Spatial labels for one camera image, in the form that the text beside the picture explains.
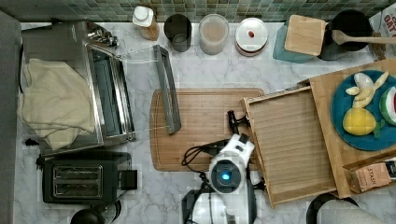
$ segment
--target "cream dish towel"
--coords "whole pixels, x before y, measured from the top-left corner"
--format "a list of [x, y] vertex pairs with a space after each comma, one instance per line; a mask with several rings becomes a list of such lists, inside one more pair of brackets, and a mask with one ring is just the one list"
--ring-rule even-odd
[[93, 133], [92, 98], [85, 79], [67, 63], [31, 59], [24, 67], [27, 87], [17, 114], [52, 149]]

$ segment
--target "wooden tray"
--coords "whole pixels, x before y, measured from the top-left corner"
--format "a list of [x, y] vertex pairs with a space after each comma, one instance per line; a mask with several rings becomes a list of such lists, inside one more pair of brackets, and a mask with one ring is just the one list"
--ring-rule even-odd
[[353, 194], [351, 191], [353, 188], [349, 174], [350, 171], [374, 162], [396, 157], [396, 144], [378, 151], [358, 150], [347, 144], [340, 135], [338, 135], [332, 125], [330, 105], [336, 88], [346, 77], [362, 70], [389, 71], [391, 75], [396, 75], [396, 59], [368, 63], [319, 77], [311, 77], [302, 82], [302, 84], [310, 85], [314, 93], [318, 117], [320, 119], [321, 129], [323, 131], [335, 184], [337, 186], [336, 195], [339, 198], [350, 197]]
[[336, 190], [310, 87], [243, 102], [273, 208]]
[[[190, 147], [230, 138], [227, 111], [233, 110], [236, 118], [242, 118], [240, 100], [244, 97], [263, 95], [261, 89], [178, 89], [177, 100], [181, 118], [181, 129], [169, 135], [165, 127], [163, 100], [155, 91], [150, 110], [151, 158], [159, 171], [188, 171], [181, 166], [184, 153]], [[248, 134], [244, 125], [240, 133]], [[196, 170], [208, 168], [211, 157], [201, 153], [192, 163]]]

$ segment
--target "white marble countertop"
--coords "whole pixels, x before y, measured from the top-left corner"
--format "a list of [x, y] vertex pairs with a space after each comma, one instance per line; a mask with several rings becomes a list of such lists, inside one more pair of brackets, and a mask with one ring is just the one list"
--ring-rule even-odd
[[[282, 23], [266, 23], [269, 39], [264, 51], [253, 58], [240, 55], [234, 48], [237, 24], [230, 24], [231, 33], [222, 53], [205, 55], [197, 38], [198, 25], [193, 25], [193, 39], [188, 51], [174, 51], [163, 34], [158, 41], [143, 39], [131, 23], [99, 23], [120, 40], [118, 54], [146, 49], [155, 44], [165, 47], [171, 57], [177, 88], [256, 87], [266, 93], [282, 91], [297, 82], [329, 72], [373, 61], [367, 49], [350, 53], [335, 62], [313, 59], [297, 64], [273, 59], [276, 31]], [[22, 28], [32, 27], [23, 24]], [[149, 126], [149, 92], [140, 92], [134, 99], [138, 111], [134, 112], [137, 130]], [[15, 174], [14, 223], [16, 224], [69, 224], [71, 217], [84, 206], [46, 204], [42, 201], [41, 172], [35, 169], [37, 147], [27, 147], [22, 139], [27, 133], [19, 122]], [[122, 198], [122, 212], [115, 223], [181, 223], [181, 200], [193, 188], [199, 188], [201, 179], [188, 172], [159, 172], [152, 165], [149, 139], [142, 134], [137, 141], [117, 147], [133, 157], [134, 168], [139, 171], [139, 188], [128, 191]], [[396, 187], [363, 193], [353, 198], [359, 206], [387, 223], [396, 223]], [[258, 217], [255, 223], [305, 223], [306, 209], [314, 197], [278, 205], [272, 209], [268, 197], [256, 190]]]

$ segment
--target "cloth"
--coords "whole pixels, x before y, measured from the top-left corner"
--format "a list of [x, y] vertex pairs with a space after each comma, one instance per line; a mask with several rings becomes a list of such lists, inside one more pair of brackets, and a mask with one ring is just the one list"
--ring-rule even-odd
[[352, 203], [331, 200], [320, 207], [318, 224], [385, 224], [385, 222]]
[[17, 114], [52, 149], [93, 133], [92, 97], [85, 79], [67, 63], [31, 59], [24, 67], [27, 87]]

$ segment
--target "blue light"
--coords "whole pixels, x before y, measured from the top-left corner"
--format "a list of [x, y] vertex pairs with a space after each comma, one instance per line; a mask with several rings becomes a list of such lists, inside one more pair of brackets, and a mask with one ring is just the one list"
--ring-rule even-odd
[[229, 175], [229, 174], [222, 174], [222, 175], [221, 175], [221, 178], [222, 178], [223, 180], [229, 180], [229, 179], [230, 179], [230, 175]]

